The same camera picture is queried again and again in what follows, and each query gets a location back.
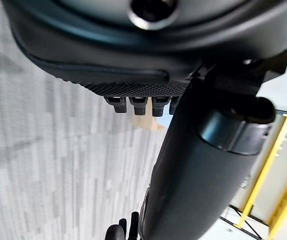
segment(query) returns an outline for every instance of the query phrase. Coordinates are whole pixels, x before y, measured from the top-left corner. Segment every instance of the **black plastic cover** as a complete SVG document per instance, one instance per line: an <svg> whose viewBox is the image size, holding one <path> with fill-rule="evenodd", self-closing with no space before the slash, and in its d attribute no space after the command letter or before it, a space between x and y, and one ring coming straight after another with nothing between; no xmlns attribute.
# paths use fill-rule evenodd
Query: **black plastic cover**
<svg viewBox="0 0 287 240"><path fill-rule="evenodd" d="M153 84L171 85L158 95L176 96L205 56L257 60L287 48L287 0L251 0L209 21L155 32L95 21L52 0L2 3L17 42L36 65L91 90L135 84L152 94Z"/></svg>

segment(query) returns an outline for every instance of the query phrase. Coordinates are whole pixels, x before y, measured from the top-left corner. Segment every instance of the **black cable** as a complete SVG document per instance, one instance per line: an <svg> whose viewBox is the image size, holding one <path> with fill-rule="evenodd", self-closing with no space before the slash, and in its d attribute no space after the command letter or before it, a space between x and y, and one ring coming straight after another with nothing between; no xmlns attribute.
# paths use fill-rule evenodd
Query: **black cable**
<svg viewBox="0 0 287 240"><path fill-rule="evenodd" d="M233 210L235 210L235 212L241 217L241 214L237 211L237 209L233 209ZM263 239L263 238L258 234L258 232L256 232L256 230L255 230L252 226L250 226L250 224L249 224L247 221L244 221L244 222L249 226L249 228L251 228L251 230L258 236L258 238Z"/></svg>

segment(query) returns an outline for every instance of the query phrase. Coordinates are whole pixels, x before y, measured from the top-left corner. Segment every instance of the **gray carpet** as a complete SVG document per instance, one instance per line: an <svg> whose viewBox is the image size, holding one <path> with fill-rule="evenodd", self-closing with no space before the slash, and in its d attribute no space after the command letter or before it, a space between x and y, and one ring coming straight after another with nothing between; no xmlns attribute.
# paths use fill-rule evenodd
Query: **gray carpet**
<svg viewBox="0 0 287 240"><path fill-rule="evenodd" d="M128 112L30 63L0 3L0 240L100 240L139 210L166 131Z"/></svg>

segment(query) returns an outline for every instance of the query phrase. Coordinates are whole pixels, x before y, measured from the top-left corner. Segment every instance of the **floor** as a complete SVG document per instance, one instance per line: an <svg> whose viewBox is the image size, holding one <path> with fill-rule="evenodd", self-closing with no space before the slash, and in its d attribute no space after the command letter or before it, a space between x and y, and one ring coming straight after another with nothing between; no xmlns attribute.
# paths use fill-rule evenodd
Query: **floor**
<svg viewBox="0 0 287 240"><path fill-rule="evenodd" d="M0 3L0 240L99 240L141 207L166 130L16 47Z"/></svg>

